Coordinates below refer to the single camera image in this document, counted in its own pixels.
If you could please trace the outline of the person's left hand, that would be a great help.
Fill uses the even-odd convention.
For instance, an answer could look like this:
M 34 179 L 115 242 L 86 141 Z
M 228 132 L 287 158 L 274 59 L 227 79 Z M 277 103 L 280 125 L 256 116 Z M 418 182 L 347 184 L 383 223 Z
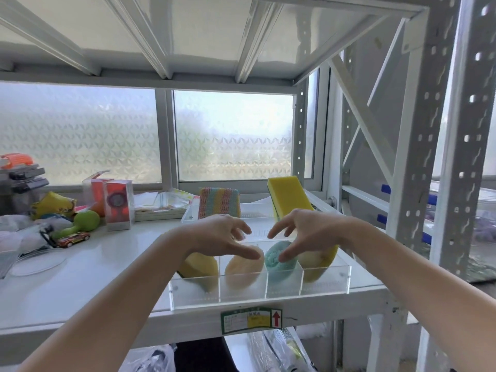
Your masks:
M 193 252 L 207 256 L 227 255 L 228 244 L 241 244 L 251 234 L 247 223 L 227 214 L 213 215 L 176 229 L 183 244 L 184 256 Z

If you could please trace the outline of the beige oval sponge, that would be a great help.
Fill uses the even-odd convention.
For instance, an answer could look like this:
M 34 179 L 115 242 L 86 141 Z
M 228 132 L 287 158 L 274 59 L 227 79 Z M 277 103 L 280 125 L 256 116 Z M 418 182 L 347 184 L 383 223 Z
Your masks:
M 242 290 L 249 287 L 258 279 L 263 270 L 263 250 L 257 245 L 249 245 L 249 248 L 258 253 L 258 259 L 250 260 L 236 255 L 227 263 L 224 277 L 230 289 Z

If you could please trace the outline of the teal round scrubber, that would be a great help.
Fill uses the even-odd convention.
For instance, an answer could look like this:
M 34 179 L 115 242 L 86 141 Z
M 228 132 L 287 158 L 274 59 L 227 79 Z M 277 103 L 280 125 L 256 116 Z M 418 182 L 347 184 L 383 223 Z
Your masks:
M 265 268 L 268 273 L 267 295 L 278 295 L 282 288 L 283 281 L 292 275 L 297 259 L 292 258 L 286 262 L 281 262 L 279 256 L 289 248 L 291 241 L 283 240 L 273 244 L 264 254 Z

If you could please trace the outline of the clear acrylic divided organizer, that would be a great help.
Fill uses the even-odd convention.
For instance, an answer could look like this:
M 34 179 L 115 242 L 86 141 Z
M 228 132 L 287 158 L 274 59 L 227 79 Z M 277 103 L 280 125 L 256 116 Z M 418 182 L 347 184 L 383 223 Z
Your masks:
M 265 252 L 276 242 L 294 238 L 275 239 L 252 239 L 243 244 L 246 246 L 257 245 Z M 249 287 L 242 290 L 233 290 L 227 287 L 224 272 L 227 263 L 234 257 L 224 255 L 215 257 L 218 262 L 219 276 L 218 288 L 213 292 L 205 292 L 200 286 L 191 280 L 181 278 L 177 273 L 169 283 L 170 307 L 172 310 L 185 308 L 199 308 L 207 306 L 218 306 L 227 304 L 241 304 L 249 302 L 261 302 L 267 300 L 287 299 L 305 296 L 321 296 L 333 294 L 348 294 L 350 290 L 352 267 L 342 258 L 336 256 L 326 272 L 313 283 L 303 282 L 303 272 L 300 264 L 297 265 L 290 277 L 283 281 L 279 294 L 267 295 L 268 273 L 265 264 L 258 279 Z

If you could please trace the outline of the yellow sponge with green pad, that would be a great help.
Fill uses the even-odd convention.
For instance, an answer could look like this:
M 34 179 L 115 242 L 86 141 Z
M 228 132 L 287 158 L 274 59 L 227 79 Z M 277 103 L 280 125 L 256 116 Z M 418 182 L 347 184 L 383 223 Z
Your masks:
M 219 268 L 215 257 L 191 253 L 177 269 L 177 274 L 200 286 L 205 292 L 218 288 Z

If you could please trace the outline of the tall yellow sponge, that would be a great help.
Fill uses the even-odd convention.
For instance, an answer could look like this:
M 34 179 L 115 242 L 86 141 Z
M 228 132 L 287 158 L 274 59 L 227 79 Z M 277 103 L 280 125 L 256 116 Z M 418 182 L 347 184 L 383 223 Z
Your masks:
M 274 216 L 281 220 L 294 209 L 314 210 L 298 177 L 271 177 L 267 181 Z

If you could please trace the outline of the green and yellow label sticker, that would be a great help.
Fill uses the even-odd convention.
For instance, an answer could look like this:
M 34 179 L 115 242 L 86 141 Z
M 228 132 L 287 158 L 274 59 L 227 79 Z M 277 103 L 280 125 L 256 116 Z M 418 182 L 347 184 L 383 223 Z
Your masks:
M 223 336 L 256 329 L 281 329 L 283 311 L 278 308 L 256 306 L 221 312 L 220 324 Z

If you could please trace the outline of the clear bag with green print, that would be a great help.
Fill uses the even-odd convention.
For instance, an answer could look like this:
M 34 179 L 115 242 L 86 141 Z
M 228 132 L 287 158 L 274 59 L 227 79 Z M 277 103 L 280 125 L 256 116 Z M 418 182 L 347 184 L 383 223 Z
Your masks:
M 317 372 L 287 328 L 251 332 L 247 347 L 256 372 Z

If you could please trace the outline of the clear box with red toy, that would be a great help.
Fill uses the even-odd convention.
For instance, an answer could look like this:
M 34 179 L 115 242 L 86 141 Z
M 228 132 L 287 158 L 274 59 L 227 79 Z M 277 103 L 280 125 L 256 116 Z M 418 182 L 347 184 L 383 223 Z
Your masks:
M 104 212 L 107 231 L 129 230 L 134 224 L 134 194 L 131 180 L 103 183 Z

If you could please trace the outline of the clear box with orange insert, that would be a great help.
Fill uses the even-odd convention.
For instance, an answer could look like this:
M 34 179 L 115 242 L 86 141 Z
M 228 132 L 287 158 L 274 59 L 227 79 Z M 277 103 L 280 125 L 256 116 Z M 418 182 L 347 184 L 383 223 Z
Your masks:
M 101 170 L 82 181 L 82 192 L 86 209 L 96 212 L 100 218 L 105 217 L 104 183 L 113 179 L 106 179 L 103 175 L 111 170 Z

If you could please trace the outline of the red toy car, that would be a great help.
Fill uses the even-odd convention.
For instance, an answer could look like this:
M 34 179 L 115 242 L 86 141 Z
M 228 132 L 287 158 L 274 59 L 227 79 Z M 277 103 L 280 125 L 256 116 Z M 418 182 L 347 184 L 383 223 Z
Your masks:
M 78 231 L 69 236 L 62 237 L 55 242 L 57 248 L 67 249 L 72 247 L 75 244 L 82 243 L 84 241 L 89 240 L 91 237 L 91 233 L 87 231 Z

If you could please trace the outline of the white metal shelf rack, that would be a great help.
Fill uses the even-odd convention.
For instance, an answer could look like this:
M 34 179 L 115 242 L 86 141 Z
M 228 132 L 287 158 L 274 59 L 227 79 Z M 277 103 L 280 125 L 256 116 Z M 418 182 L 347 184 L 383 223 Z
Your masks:
M 2 81 L 62 83 L 98 87 L 134 87 L 166 89 L 164 95 L 171 100 L 172 90 L 235 92 L 251 94 L 293 95 L 295 101 L 303 100 L 297 90 L 307 90 L 307 78 L 319 66 L 330 62 L 330 67 L 356 114 L 365 136 L 374 147 L 374 155 L 381 163 L 381 169 L 388 175 L 389 183 L 400 177 L 401 171 L 393 176 L 391 152 L 377 133 L 376 122 L 369 111 L 359 104 L 356 86 L 350 74 L 344 72 L 344 63 L 334 59 L 342 50 L 355 43 L 369 30 L 384 22 L 388 17 L 401 17 L 404 22 L 402 54 L 409 54 L 405 99 L 401 123 L 413 125 L 420 116 L 419 90 L 427 80 L 428 64 L 425 62 L 429 28 L 433 21 L 433 0 L 220 0 L 211 20 L 203 23 L 206 28 L 218 26 L 235 31 L 238 53 L 230 59 L 221 52 L 208 56 L 206 49 L 213 38 L 199 33 L 187 32 L 186 38 L 196 38 L 192 47 L 198 53 L 180 53 L 174 46 L 173 1 L 166 0 L 160 7 L 153 8 L 150 1 L 150 15 L 139 0 L 105 0 L 116 18 L 131 35 L 142 55 L 150 62 L 154 72 L 136 71 L 93 66 L 100 72 L 90 72 L 94 60 L 76 61 L 78 46 L 73 47 L 62 30 L 34 10 L 17 6 L 6 0 L 11 11 L 5 21 L 6 28 L 24 35 L 24 38 L 43 50 L 52 49 L 52 55 L 66 62 L 65 66 L 43 66 L 37 63 L 15 64 L 13 70 L 4 72 Z M 185 21 L 200 26 L 200 17 L 207 7 L 213 7 L 215 0 L 191 0 L 187 7 Z M 260 59 L 270 35 L 277 25 L 280 14 L 292 6 L 294 12 L 303 13 L 307 19 L 301 21 L 300 33 L 294 32 L 292 39 L 299 42 L 301 54 L 294 62 L 276 68 Z

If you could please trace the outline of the crumpled clear plastic bag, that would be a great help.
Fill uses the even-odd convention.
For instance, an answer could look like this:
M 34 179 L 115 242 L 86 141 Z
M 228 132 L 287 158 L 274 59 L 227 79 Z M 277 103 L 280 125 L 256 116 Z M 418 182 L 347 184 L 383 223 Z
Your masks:
M 6 278 L 19 258 L 54 248 L 52 232 L 50 223 L 37 223 L 28 216 L 0 216 L 0 280 Z

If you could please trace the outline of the stack of black staplers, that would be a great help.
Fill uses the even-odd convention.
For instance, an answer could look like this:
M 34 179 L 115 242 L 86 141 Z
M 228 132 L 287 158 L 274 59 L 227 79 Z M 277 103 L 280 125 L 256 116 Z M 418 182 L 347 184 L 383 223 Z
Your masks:
M 49 185 L 45 169 L 38 164 L 20 165 L 4 170 L 9 188 L 14 194 L 23 194 Z

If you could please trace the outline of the orange plastic tool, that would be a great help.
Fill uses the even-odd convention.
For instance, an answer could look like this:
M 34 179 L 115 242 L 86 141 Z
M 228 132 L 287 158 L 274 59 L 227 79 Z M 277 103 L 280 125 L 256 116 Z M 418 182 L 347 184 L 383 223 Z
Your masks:
M 9 153 L 0 155 L 0 169 L 12 169 L 19 166 L 33 165 L 33 159 L 22 153 Z

